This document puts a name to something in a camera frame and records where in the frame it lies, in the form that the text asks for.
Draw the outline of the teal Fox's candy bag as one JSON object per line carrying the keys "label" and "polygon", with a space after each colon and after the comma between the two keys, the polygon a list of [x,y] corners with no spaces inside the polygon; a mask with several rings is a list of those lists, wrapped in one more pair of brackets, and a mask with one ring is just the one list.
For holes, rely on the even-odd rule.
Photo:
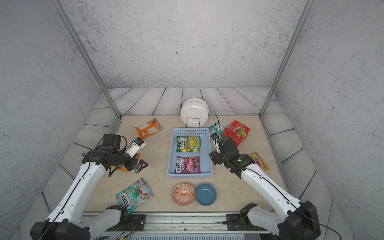
{"label": "teal Fox's candy bag", "polygon": [[140,178],[134,184],[116,194],[119,204],[125,206],[129,214],[153,196],[154,193],[144,178]]}

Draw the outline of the light blue plastic basket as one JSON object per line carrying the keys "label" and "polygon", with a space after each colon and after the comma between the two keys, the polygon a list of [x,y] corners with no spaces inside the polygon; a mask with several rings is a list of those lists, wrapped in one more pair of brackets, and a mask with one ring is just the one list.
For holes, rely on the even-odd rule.
{"label": "light blue plastic basket", "polygon": [[[178,153],[177,136],[181,137],[200,137],[201,150],[200,153]],[[213,163],[209,157],[211,152],[211,137],[208,128],[174,128],[171,137],[171,148],[169,154],[169,164],[167,174],[171,178],[210,178],[213,174]],[[178,174],[177,169],[177,156],[180,157],[200,157],[201,173],[199,174]]]}

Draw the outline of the purple Fox's berries candy bag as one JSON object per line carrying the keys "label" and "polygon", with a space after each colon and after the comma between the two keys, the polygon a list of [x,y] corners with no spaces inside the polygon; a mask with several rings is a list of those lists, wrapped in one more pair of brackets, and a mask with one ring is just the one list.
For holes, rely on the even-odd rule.
{"label": "purple Fox's berries candy bag", "polygon": [[200,157],[177,157],[176,174],[200,174]]}

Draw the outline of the green yellow Fox's candy bag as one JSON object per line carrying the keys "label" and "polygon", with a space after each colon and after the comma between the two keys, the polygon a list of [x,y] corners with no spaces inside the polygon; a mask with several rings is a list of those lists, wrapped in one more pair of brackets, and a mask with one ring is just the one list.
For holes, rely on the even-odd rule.
{"label": "green yellow Fox's candy bag", "polygon": [[200,153],[201,152],[201,137],[198,136],[177,136],[178,153]]}

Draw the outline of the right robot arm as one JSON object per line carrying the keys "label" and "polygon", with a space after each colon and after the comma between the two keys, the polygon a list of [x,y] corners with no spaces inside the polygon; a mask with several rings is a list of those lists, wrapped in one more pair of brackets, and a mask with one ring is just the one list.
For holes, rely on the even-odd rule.
{"label": "right robot arm", "polygon": [[282,240],[316,240],[321,228],[316,207],[301,202],[276,184],[247,154],[240,154],[235,141],[222,137],[215,141],[216,150],[209,154],[213,164],[223,164],[231,173],[252,186],[273,207],[270,212],[256,204],[241,211],[244,227],[260,227]]}

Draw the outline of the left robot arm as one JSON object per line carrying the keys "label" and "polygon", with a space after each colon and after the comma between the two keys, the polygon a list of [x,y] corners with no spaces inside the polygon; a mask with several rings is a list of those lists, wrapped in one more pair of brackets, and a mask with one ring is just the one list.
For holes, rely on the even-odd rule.
{"label": "left robot arm", "polygon": [[137,137],[131,143],[125,137],[114,134],[102,136],[98,145],[83,155],[79,173],[69,190],[43,222],[36,222],[30,235],[34,240],[93,240],[108,230],[134,231],[135,225],[129,216],[129,208],[110,206],[89,222],[81,223],[85,206],[102,176],[111,176],[118,167],[137,174],[148,166],[137,159],[137,153],[146,144]]}

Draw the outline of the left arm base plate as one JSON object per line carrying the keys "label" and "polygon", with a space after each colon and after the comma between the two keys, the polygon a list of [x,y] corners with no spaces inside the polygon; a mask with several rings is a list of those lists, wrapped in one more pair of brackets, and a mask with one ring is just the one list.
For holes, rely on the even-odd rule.
{"label": "left arm base plate", "polygon": [[106,232],[143,232],[146,221],[144,214],[131,214],[122,216],[117,225],[107,229]]}

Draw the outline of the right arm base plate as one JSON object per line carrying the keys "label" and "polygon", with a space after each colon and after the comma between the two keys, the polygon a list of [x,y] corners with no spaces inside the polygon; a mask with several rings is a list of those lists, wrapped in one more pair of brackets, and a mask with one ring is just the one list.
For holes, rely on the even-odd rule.
{"label": "right arm base plate", "polygon": [[241,214],[227,214],[226,223],[228,231],[247,231],[248,227],[245,224],[245,218]]}

